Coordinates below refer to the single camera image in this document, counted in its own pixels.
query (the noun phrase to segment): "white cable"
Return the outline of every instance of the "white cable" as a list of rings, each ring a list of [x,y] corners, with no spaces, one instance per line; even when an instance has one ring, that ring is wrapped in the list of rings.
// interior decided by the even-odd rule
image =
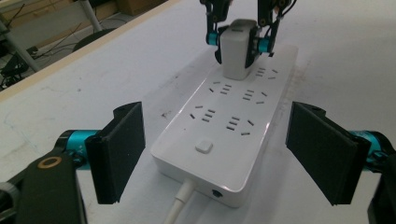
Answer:
[[[196,183],[188,178],[184,179],[183,185],[178,191],[174,204],[172,205],[171,210],[168,213],[168,217],[166,218],[163,224],[173,224],[175,223],[178,214],[183,209],[184,204],[189,201],[190,196],[194,192],[196,187]]]

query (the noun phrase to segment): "white power strip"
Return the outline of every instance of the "white power strip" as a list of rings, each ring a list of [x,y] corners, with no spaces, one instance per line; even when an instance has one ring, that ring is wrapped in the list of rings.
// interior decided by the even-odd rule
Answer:
[[[287,87],[297,48],[276,46],[243,80],[216,67],[153,144],[161,173],[189,178],[203,194],[238,207],[261,160],[268,130]]]

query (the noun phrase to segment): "black cable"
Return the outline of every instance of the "black cable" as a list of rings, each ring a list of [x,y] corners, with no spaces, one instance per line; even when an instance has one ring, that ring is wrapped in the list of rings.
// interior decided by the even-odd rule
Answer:
[[[25,6],[25,4],[23,3],[23,5],[20,7],[20,10],[18,10],[17,13],[15,13],[15,15],[8,21],[8,23],[6,25],[7,28],[9,27],[9,25],[11,25],[12,21],[14,21],[14,19],[21,13],[24,6]]]
[[[52,55],[55,55],[55,54],[57,54],[57,53],[59,53],[59,52],[61,52],[61,51],[64,51],[64,50],[67,50],[67,49],[59,49],[59,50],[53,52]]]
[[[117,18],[106,18],[104,20],[102,20],[100,23],[102,23],[103,21],[122,21],[125,24],[128,23],[128,21],[122,20],[122,19],[117,19]]]
[[[40,57],[42,57],[42,56],[45,56],[46,54],[48,54],[49,52],[51,52],[52,50],[54,50],[56,47],[58,47],[62,42],[64,42],[70,35],[72,35],[73,33],[75,33],[76,32],[76,30],[78,29],[78,27],[81,25],[81,23],[76,27],[76,29],[71,33],[71,34],[69,34],[67,37],[65,37],[64,39],[62,39],[61,41],[59,41],[55,46],[53,46],[52,48],[50,48],[49,50],[47,50],[45,53],[42,53],[42,54],[40,54],[40,55],[38,55],[38,56],[35,56],[34,57],[34,59],[38,59],[38,58],[40,58]]]
[[[268,28],[268,30],[267,30],[267,32],[265,32],[265,35],[264,35],[264,37],[267,37],[268,36],[268,34],[270,33],[270,31],[271,31],[271,26]]]
[[[76,44],[77,44],[77,43],[66,44],[66,45],[59,46],[59,47],[57,47],[57,48],[55,48],[55,49],[61,49],[61,48],[64,48],[64,47],[74,46],[74,45],[76,45]]]
[[[296,5],[297,0],[294,0],[293,3],[291,3],[291,6],[283,13],[283,16],[285,16],[293,7]]]

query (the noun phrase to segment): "socket hole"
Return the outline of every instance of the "socket hole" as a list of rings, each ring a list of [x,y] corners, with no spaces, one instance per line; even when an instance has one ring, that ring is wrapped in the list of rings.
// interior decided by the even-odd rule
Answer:
[[[216,198],[222,197],[222,194],[215,189],[212,189],[212,193],[213,193],[213,196],[215,196]]]

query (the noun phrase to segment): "white plug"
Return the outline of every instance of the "white plug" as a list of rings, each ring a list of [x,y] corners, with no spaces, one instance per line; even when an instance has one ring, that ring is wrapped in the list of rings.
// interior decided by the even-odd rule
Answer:
[[[221,63],[223,75],[234,80],[247,77],[246,67],[250,30],[256,27],[251,20],[236,20],[220,36]]]

